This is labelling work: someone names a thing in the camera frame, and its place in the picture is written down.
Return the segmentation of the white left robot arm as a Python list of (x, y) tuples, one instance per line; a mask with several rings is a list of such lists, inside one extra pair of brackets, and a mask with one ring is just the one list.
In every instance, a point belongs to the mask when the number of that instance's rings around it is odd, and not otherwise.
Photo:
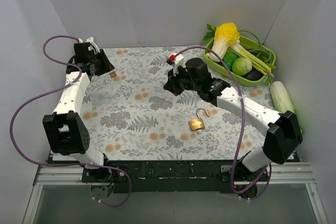
[(75, 55), (68, 62), (66, 85), (52, 114), (45, 115), (43, 126), (54, 154), (70, 156), (82, 164), (89, 164), (100, 182), (111, 178), (112, 170), (104, 164), (104, 154), (90, 144), (90, 136), (80, 111), (86, 89), (92, 77), (109, 73), (116, 76), (114, 66), (103, 49), (89, 37), (74, 44)]

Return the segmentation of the small brass padlock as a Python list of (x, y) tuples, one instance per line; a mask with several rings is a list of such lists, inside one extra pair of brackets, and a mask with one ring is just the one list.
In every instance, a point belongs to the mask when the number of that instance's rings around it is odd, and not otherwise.
[(110, 75), (111, 78), (115, 78), (117, 76), (115, 71), (110, 72), (109, 75)]

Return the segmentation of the large brass padlock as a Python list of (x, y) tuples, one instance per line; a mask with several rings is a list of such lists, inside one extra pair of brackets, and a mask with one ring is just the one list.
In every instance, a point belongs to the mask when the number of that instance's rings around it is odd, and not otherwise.
[(199, 114), (200, 111), (204, 111), (205, 115), (206, 115), (207, 117), (209, 117), (209, 113), (208, 113), (208, 111), (207, 111), (205, 108), (203, 108), (203, 107), (197, 108), (197, 109), (196, 109), (196, 119), (192, 119), (192, 120), (190, 120), (190, 121), (188, 122), (191, 131), (198, 131), (198, 130), (202, 130), (202, 129), (205, 128), (204, 121), (203, 121), (203, 119), (200, 117), (200, 114)]

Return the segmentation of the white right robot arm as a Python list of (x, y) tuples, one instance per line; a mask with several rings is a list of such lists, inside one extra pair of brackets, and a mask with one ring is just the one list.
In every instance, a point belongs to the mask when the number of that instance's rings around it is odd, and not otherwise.
[(185, 90), (195, 91), (203, 101), (240, 115), (265, 137), (262, 147), (250, 151), (239, 161), (237, 173), (242, 180), (251, 180), (257, 170), (270, 163), (283, 164), (302, 143), (293, 112), (280, 113), (242, 97), (229, 83), (213, 78), (200, 58), (184, 61), (181, 55), (171, 55), (167, 63), (173, 68), (167, 74), (165, 90), (174, 95)]

